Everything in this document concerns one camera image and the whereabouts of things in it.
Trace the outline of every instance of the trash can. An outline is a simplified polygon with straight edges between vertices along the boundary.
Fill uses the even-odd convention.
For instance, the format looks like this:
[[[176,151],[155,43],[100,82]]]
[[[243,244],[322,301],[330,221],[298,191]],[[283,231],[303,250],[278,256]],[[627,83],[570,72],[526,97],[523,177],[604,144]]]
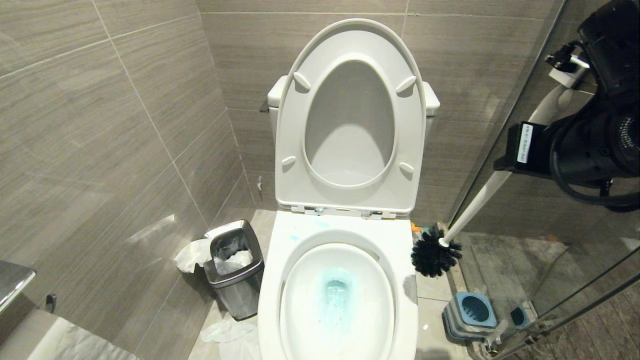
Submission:
[[[211,260],[204,264],[207,280],[231,316],[237,321],[258,313],[258,297],[264,273],[264,260],[258,238],[247,220],[238,220],[209,231]],[[235,268],[228,260],[248,250],[251,263]]]

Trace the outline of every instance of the toilet brush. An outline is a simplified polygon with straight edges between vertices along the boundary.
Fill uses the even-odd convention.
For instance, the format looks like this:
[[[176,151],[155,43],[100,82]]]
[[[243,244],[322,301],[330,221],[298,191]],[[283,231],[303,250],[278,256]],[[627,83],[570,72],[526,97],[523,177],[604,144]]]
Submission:
[[[551,124],[558,114],[569,106],[573,91],[564,85],[555,87],[538,104],[538,107],[529,117],[529,122],[541,125]],[[416,271],[424,276],[436,277],[441,276],[443,272],[456,265],[458,259],[462,258],[462,254],[460,254],[462,246],[454,243],[453,238],[482,209],[493,194],[509,179],[509,176],[511,176],[511,172],[494,171],[473,201],[444,236],[437,225],[428,227],[422,232],[422,239],[415,243],[411,254],[412,263]]]
[[[437,225],[423,230],[422,239],[415,243],[411,254],[416,271],[424,276],[436,277],[456,265],[458,259],[462,258],[462,245],[454,243],[453,238],[482,209],[510,175],[511,172],[508,171],[494,172],[446,234],[443,234]]]

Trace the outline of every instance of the gray tile wall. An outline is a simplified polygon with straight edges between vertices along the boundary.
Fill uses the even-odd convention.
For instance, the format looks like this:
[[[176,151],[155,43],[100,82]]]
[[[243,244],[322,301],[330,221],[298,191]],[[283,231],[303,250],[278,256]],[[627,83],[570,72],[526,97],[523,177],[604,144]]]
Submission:
[[[0,54],[0,258],[37,271],[22,303],[57,293],[115,345],[186,359],[212,298],[173,258],[255,211],[196,3],[4,1]]]
[[[269,118],[257,110],[304,45],[351,17],[382,22],[401,35],[442,102],[412,213],[419,224],[450,217],[555,9],[553,0],[197,3],[258,208],[275,209],[277,202]]]

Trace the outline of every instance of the white label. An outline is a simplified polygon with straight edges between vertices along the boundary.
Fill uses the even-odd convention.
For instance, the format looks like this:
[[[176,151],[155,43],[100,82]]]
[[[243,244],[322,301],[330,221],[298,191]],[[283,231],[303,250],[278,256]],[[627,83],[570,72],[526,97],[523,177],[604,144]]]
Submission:
[[[520,147],[518,149],[518,162],[526,164],[529,157],[529,146],[531,145],[531,134],[533,126],[522,124],[522,134],[520,134]]]

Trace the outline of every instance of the toilet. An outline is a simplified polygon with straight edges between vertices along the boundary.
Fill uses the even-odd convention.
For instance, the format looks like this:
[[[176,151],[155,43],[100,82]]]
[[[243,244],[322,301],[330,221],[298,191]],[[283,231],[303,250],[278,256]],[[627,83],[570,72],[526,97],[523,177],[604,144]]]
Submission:
[[[268,95],[280,210],[258,306],[263,360],[413,360],[408,219],[440,103],[388,27],[320,31]]]

